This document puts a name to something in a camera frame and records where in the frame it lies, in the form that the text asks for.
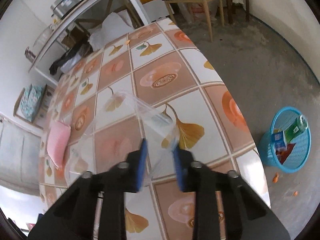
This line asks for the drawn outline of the pink scrubbing sponge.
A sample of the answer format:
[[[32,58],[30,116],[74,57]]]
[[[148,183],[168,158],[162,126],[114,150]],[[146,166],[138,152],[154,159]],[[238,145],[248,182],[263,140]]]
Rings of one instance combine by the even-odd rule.
[[[61,169],[63,158],[71,135],[71,127],[63,122],[55,121],[48,134],[47,152],[55,167]]]

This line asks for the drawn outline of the white sack under table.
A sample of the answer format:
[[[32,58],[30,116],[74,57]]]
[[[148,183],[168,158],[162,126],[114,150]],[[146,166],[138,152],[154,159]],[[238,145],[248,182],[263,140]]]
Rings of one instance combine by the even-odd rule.
[[[90,33],[88,41],[93,51],[97,51],[132,31],[134,31],[134,27],[127,10],[119,13],[112,12],[104,19],[102,24],[88,30]]]

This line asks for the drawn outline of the patterned tablecloth table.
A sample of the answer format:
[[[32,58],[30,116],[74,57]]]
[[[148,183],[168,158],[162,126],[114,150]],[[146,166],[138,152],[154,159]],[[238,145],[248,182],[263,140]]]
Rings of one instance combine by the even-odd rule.
[[[179,190],[168,151],[180,147],[214,171],[238,171],[270,203],[246,121],[214,67],[164,19],[125,34],[64,75],[40,146],[40,196],[52,206],[84,171],[100,173],[148,142],[142,190],[126,195],[128,239],[191,239],[194,195]]]

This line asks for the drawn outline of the green plastic bottle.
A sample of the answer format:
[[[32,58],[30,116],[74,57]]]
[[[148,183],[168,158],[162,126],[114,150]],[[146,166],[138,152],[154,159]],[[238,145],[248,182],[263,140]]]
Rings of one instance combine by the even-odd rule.
[[[286,142],[290,143],[293,139],[304,133],[308,129],[309,123],[304,115],[299,115],[294,122],[284,131]]]

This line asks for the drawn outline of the steel rice cooker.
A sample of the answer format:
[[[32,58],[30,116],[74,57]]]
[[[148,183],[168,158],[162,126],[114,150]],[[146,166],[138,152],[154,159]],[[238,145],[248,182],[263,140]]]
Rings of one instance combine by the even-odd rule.
[[[51,6],[55,16],[63,20],[83,0],[56,0]]]

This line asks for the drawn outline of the clear plastic container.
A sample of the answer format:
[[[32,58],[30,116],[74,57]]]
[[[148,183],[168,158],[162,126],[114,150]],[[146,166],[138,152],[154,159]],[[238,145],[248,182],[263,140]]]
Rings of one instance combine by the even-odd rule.
[[[172,176],[172,152],[178,145],[178,132],[166,107],[153,108],[125,91],[114,93],[72,148],[65,167],[67,185],[85,171],[108,171],[124,161],[128,153],[138,150],[143,139],[148,146],[144,185]]]

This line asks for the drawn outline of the blue waste basket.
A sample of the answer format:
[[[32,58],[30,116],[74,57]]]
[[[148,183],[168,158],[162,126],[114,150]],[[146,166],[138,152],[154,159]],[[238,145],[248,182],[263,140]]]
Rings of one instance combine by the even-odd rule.
[[[258,144],[265,166],[285,173],[299,171],[311,150],[311,132],[307,118],[294,107],[284,107],[274,116],[269,130]]]

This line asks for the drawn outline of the small steel canister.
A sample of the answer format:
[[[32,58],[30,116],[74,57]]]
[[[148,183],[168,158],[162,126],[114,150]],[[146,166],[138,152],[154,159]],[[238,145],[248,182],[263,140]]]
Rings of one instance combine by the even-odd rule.
[[[29,47],[25,49],[24,55],[31,63],[33,63],[36,58],[36,55],[30,50]]]

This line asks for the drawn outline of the black bag under table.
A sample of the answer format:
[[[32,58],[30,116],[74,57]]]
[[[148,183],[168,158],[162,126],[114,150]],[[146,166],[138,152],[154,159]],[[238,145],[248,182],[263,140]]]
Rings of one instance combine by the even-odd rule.
[[[69,72],[75,65],[90,54],[92,47],[89,43],[77,43],[70,50],[65,52],[59,59],[54,61],[49,68],[49,74],[54,76],[58,70],[61,70],[63,74]]]

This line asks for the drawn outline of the wooden chair with cushion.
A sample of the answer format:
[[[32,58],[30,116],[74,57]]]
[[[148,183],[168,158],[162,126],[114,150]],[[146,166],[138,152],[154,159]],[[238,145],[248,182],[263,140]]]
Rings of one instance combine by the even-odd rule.
[[[44,129],[54,89],[48,85],[32,85],[22,89],[14,105],[13,116],[39,129]]]

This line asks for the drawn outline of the red snack bag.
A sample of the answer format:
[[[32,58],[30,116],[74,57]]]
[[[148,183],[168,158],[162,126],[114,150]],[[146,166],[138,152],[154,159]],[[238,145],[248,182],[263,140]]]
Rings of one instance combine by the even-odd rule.
[[[295,145],[296,143],[290,143],[287,145],[286,150],[283,150],[283,151],[276,150],[276,156],[281,164],[283,164],[287,160],[289,155],[292,153]]]

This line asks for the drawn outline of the floral cushion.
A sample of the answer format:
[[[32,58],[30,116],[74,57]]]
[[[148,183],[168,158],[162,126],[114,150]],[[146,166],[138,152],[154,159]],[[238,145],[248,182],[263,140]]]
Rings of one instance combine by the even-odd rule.
[[[39,111],[45,88],[43,86],[33,86],[32,84],[25,87],[20,100],[20,111],[27,121],[34,121]]]

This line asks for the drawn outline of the blue white small box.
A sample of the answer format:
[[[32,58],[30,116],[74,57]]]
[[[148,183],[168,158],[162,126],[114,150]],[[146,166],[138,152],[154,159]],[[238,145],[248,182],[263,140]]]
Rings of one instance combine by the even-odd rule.
[[[272,133],[271,142],[274,146],[275,151],[281,152],[281,151],[287,150],[287,142],[286,142],[284,131]]]

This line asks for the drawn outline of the white door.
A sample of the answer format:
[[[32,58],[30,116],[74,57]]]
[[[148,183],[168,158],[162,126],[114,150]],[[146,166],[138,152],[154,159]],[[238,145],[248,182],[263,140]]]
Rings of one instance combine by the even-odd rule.
[[[40,137],[1,117],[1,186],[39,194]]]

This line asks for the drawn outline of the orange peel on floor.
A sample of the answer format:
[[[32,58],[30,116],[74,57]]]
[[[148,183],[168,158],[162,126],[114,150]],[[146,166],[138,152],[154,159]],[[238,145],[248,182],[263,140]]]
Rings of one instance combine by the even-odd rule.
[[[279,173],[277,172],[277,173],[274,175],[274,177],[273,177],[273,179],[272,179],[272,182],[273,182],[273,183],[277,183],[277,182],[278,182],[278,179],[279,179]]]

